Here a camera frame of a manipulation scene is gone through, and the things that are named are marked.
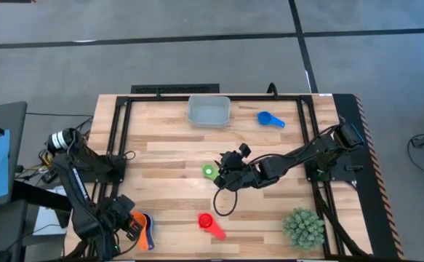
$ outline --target wooden tabletop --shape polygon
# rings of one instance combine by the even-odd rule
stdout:
[[[116,95],[101,95],[97,102],[89,147],[99,154],[106,152],[115,100]],[[338,123],[332,97],[314,95],[313,101],[320,130]],[[234,213],[228,217],[215,215],[227,234],[225,241],[215,239],[197,224],[199,213],[215,213],[212,199],[217,190],[212,181],[202,177],[202,165],[220,160],[219,153],[237,150],[241,143],[251,148],[250,159],[267,153],[285,154],[302,146],[296,102],[231,102],[231,120],[222,130],[190,126],[187,105],[187,101],[132,104],[126,150],[135,151],[137,156],[128,162],[119,193],[134,201],[136,210],[153,217],[156,247],[146,252],[135,247],[116,259],[323,258],[321,247],[303,252],[291,247],[281,231],[282,218],[294,208],[315,210],[303,165],[292,168],[267,188],[240,190]],[[270,111],[285,121],[286,127],[259,125],[259,111]],[[305,115],[311,133],[307,108]],[[345,182],[332,182],[332,190],[341,224],[361,249],[372,252],[357,192]],[[233,201],[233,192],[220,192],[218,209],[227,212]],[[329,222],[327,225],[331,250],[336,253],[332,228]],[[121,251],[126,250],[132,243],[124,234],[119,235]],[[78,242],[70,224],[67,252]]]

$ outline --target artificial plant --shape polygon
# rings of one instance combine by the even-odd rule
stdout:
[[[318,215],[301,207],[295,208],[293,212],[283,220],[283,232],[291,237],[291,246],[299,247],[301,250],[311,250],[324,242],[325,222]]]

